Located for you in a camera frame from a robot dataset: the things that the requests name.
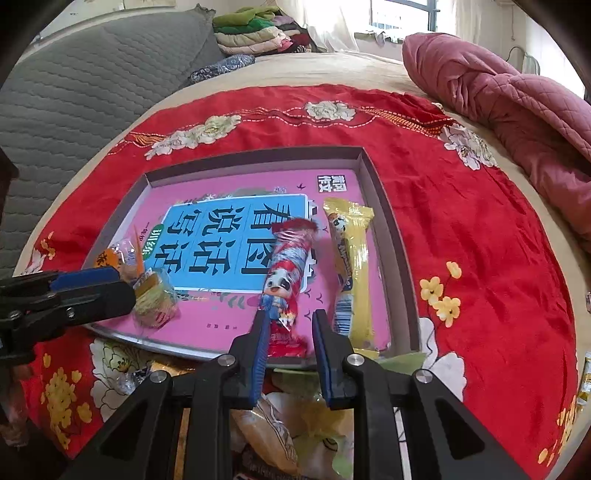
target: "gray quilted mattress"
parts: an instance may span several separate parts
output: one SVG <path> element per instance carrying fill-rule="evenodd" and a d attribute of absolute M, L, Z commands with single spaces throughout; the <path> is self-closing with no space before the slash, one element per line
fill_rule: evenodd
<path fill-rule="evenodd" d="M 223 58 L 213 11 L 146 14 L 70 34 L 15 66 L 0 90 L 0 145 L 20 170 L 0 225 L 0 278 L 60 190 L 189 74 Z"/>

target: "metal screw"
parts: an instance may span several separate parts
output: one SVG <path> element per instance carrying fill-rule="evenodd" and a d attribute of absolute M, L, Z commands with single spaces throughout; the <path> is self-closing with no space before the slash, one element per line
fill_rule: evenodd
<path fill-rule="evenodd" d="M 164 370 L 156 370 L 150 373 L 150 380 L 154 383 L 162 383 L 166 380 L 166 372 Z"/>
<path fill-rule="evenodd" d="M 431 383 L 433 380 L 433 374 L 429 370 L 417 370 L 414 374 L 417 380 L 421 383 Z"/>
<path fill-rule="evenodd" d="M 236 362 L 236 359 L 233 355 L 230 355 L 229 353 L 224 353 L 224 355 L 220 355 L 217 358 L 217 362 L 223 367 L 231 367 Z"/>
<path fill-rule="evenodd" d="M 363 355 L 359 355 L 358 353 L 352 353 L 347 357 L 347 362 L 358 367 L 359 365 L 363 365 L 365 358 L 363 358 Z"/>

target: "plastic bag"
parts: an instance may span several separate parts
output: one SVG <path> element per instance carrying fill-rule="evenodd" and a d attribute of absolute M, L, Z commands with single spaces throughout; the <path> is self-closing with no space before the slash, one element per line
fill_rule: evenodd
<path fill-rule="evenodd" d="M 366 230 L 374 211 L 355 202 L 328 197 L 324 211 L 335 247 L 341 291 L 335 303 L 333 329 L 348 336 L 358 352 L 377 358 L 369 298 L 369 251 Z"/>

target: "red bedspread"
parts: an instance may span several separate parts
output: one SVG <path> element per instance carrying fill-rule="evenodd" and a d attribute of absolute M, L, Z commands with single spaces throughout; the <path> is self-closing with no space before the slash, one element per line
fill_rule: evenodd
<path fill-rule="evenodd" d="M 249 88 L 160 111 L 59 207 L 30 271 L 80 268 L 145 171 L 243 150 L 361 145 L 404 237 L 421 329 L 435 325 L 430 365 L 544 478 L 570 432 L 577 387 L 569 294 L 532 207 L 486 146 L 452 124 L 424 99 L 332 85 Z M 31 417 L 74 456 L 122 401 L 109 372 L 139 368 L 144 354 L 84 329 L 37 353 L 25 386 Z"/>

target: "floral pattern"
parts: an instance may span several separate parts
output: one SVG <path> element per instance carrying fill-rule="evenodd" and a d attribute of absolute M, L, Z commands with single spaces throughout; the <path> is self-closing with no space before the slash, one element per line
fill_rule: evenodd
<path fill-rule="evenodd" d="M 556 419 L 556 425 L 562 428 L 562 433 L 560 433 L 560 430 L 558 431 L 558 434 L 561 435 L 560 440 L 556 439 L 550 449 L 545 448 L 538 454 L 538 464 L 541 465 L 545 462 L 546 467 L 549 467 L 550 465 L 552 465 L 552 461 L 554 460 L 554 458 L 562 453 L 562 449 L 564 448 L 564 445 L 566 445 L 566 443 L 569 441 L 570 433 L 573 430 L 574 417 L 576 415 L 577 407 L 576 400 L 577 397 L 573 396 L 573 399 L 571 400 L 570 405 L 568 406 L 569 409 L 567 410 L 566 408 L 563 408 L 562 411 L 558 414 L 558 418 Z M 556 452 L 556 447 L 559 443 L 560 448 L 558 449 L 558 452 Z"/>
<path fill-rule="evenodd" d="M 45 261 L 46 258 L 47 258 L 47 255 L 42 254 L 39 250 L 34 248 L 33 254 L 31 255 L 31 263 L 29 263 L 29 266 L 27 268 L 25 268 L 25 270 L 22 272 L 22 274 L 23 275 L 30 275 L 32 273 L 40 272 L 41 269 L 43 268 L 43 262 Z"/>
<path fill-rule="evenodd" d="M 456 150 L 464 165 L 472 170 L 480 170 L 481 164 L 498 167 L 486 142 L 460 124 L 443 127 L 439 138 L 445 142 L 445 148 Z"/>
<path fill-rule="evenodd" d="M 47 238 L 44 238 L 39 242 L 40 249 L 34 248 L 33 253 L 31 254 L 31 261 L 25 270 L 22 272 L 21 275 L 30 275 L 32 273 L 37 273 L 42 271 L 43 269 L 43 262 L 46 258 L 49 260 L 53 260 L 56 256 L 56 249 L 49 246 L 48 241 L 51 240 L 53 236 L 53 232 L 50 232 L 47 235 Z"/>
<path fill-rule="evenodd" d="M 446 267 L 449 272 L 449 277 L 445 285 L 441 284 L 441 278 L 433 277 L 431 280 L 425 278 L 419 282 L 421 287 L 421 298 L 425 300 L 430 307 L 432 307 L 437 316 L 442 322 L 445 322 L 447 328 L 453 325 L 454 320 L 460 316 L 461 301 L 457 297 L 443 297 L 443 290 L 447 283 L 455 278 L 456 280 L 462 277 L 462 269 L 457 262 L 446 262 Z"/>
<path fill-rule="evenodd" d="M 49 368 L 51 366 L 51 356 L 43 355 L 43 367 Z M 61 447 L 67 450 L 70 446 L 69 435 L 73 433 L 80 433 L 80 424 L 73 421 L 72 409 L 77 400 L 75 393 L 76 383 L 80 381 L 82 374 L 75 370 L 72 372 L 72 383 L 68 382 L 68 375 L 64 372 L 63 367 L 57 369 L 49 382 L 45 385 L 45 389 L 41 392 L 41 405 L 47 403 L 47 411 L 49 412 L 50 429 L 56 435 Z M 88 403 L 76 406 L 79 419 L 84 423 L 92 421 L 92 412 Z"/>
<path fill-rule="evenodd" d="M 423 362 L 423 368 L 433 372 L 460 401 L 463 401 L 463 392 L 467 383 L 464 359 L 455 352 L 439 357 L 433 322 L 427 317 L 420 317 L 418 322 L 421 351 L 427 354 Z"/>
<path fill-rule="evenodd" d="M 347 105 L 341 102 L 330 102 L 324 100 L 319 103 L 308 102 L 306 104 L 306 112 L 316 120 L 345 120 L 350 122 L 355 116 L 355 110 L 348 108 Z"/>
<path fill-rule="evenodd" d="M 421 286 L 421 298 L 431 306 L 443 295 L 443 285 L 439 277 L 433 277 L 431 280 L 422 279 L 419 285 Z"/>
<path fill-rule="evenodd" d="M 199 144 L 212 144 L 228 135 L 240 123 L 240 115 L 211 116 L 203 125 L 195 125 L 190 130 L 177 130 L 169 137 L 154 143 L 145 157 L 151 160 L 155 155 L 170 155 L 173 150 L 196 148 Z"/>
<path fill-rule="evenodd" d="M 443 297 L 443 300 L 435 302 L 432 307 L 437 310 L 437 316 L 445 322 L 447 328 L 453 325 L 453 321 L 460 316 L 460 299 Z"/>
<path fill-rule="evenodd" d="M 148 352 L 101 338 L 90 344 L 90 353 L 95 367 L 92 374 L 97 378 L 90 395 L 103 421 L 107 421 L 127 398 L 118 385 L 121 374 L 142 370 L 150 357 Z"/>

